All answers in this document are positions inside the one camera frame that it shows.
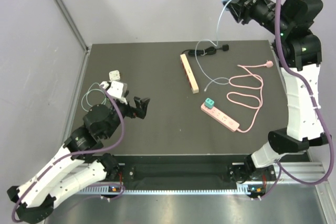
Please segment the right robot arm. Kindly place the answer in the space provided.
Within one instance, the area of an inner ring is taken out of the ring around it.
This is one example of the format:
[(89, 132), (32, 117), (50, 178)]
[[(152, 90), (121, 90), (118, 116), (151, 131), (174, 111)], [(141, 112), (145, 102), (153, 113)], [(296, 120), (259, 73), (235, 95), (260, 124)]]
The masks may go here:
[(323, 8), (322, 0), (222, 0), (236, 22), (251, 20), (275, 35), (273, 46), (284, 78), (288, 106), (286, 128), (269, 132), (268, 141), (245, 158), (252, 180), (288, 154), (331, 145), (332, 137), (318, 103), (321, 41), (310, 29)]

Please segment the teal charger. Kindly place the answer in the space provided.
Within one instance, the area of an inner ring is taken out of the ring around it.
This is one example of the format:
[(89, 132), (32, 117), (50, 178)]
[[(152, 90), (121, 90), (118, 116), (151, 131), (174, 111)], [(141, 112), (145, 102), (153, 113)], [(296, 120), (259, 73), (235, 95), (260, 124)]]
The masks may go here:
[(204, 102), (204, 105), (206, 108), (208, 109), (212, 109), (214, 107), (214, 101), (210, 98), (206, 98), (205, 102)]

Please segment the white square plug adapter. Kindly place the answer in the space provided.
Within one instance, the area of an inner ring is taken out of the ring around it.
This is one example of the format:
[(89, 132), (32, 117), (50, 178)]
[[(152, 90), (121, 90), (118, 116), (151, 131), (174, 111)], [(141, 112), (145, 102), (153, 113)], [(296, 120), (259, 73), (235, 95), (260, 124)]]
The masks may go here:
[(120, 81), (121, 74), (119, 70), (112, 70), (109, 72), (109, 80), (110, 81)]

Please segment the pink power strip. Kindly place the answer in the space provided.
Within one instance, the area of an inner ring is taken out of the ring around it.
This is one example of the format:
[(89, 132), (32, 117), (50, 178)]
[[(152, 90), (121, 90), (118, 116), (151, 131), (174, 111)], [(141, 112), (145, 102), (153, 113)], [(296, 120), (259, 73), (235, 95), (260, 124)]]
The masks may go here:
[(237, 121), (229, 117), (215, 106), (210, 109), (205, 105), (205, 103), (203, 103), (201, 105), (201, 110), (232, 132), (236, 132), (240, 126)]

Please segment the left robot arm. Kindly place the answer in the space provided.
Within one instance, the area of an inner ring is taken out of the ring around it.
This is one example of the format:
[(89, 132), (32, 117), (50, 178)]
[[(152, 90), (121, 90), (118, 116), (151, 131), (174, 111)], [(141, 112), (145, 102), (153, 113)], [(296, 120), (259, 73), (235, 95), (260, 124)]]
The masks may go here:
[(113, 98), (109, 100), (111, 107), (97, 104), (90, 108), (83, 117), (83, 125), (71, 133), (33, 178), (7, 190), (15, 204), (14, 223), (39, 223), (82, 189), (117, 178), (119, 164), (108, 151), (117, 147), (123, 137), (109, 147), (101, 142), (109, 139), (118, 127), (125, 127), (124, 118), (145, 118), (150, 99), (134, 97), (135, 106)]

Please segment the beige wooden power strip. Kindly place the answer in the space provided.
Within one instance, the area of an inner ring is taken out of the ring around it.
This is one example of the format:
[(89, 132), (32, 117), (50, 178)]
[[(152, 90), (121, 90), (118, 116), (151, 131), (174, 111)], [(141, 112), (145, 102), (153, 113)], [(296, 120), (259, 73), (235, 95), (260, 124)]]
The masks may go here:
[(192, 72), (192, 69), (191, 69), (191, 66), (189, 64), (189, 61), (187, 59), (186, 54), (181, 54), (180, 55), (180, 60), (181, 60), (184, 72), (186, 74), (186, 77), (188, 79), (188, 83), (191, 87), (192, 93), (193, 94), (199, 93), (199, 87), (198, 87), (198, 84), (197, 84), (196, 79), (194, 77), (194, 74)]

